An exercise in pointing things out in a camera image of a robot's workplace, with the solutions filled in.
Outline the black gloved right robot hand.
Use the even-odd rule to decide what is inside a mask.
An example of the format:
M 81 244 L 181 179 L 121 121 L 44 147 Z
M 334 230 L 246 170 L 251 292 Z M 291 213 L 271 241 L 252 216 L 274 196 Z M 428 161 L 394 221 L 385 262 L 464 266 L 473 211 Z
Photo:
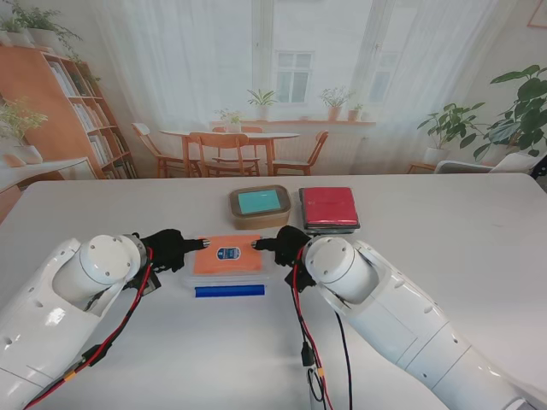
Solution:
M 286 225 L 277 233 L 276 237 L 258 239 L 251 244 L 258 251 L 274 252 L 274 261 L 283 267 L 293 267 L 299 251 L 311 240 L 304 231 Z

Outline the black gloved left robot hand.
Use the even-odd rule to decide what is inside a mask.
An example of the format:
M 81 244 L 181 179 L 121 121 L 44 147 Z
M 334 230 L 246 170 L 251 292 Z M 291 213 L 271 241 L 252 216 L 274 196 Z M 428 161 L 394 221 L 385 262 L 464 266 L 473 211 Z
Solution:
M 184 239 L 181 232 L 176 229 L 165 229 L 143 238 L 137 233 L 134 235 L 151 250 L 150 263 L 155 273 L 177 272 L 185 265 L 186 254 L 206 249 L 210 245 L 207 238 Z

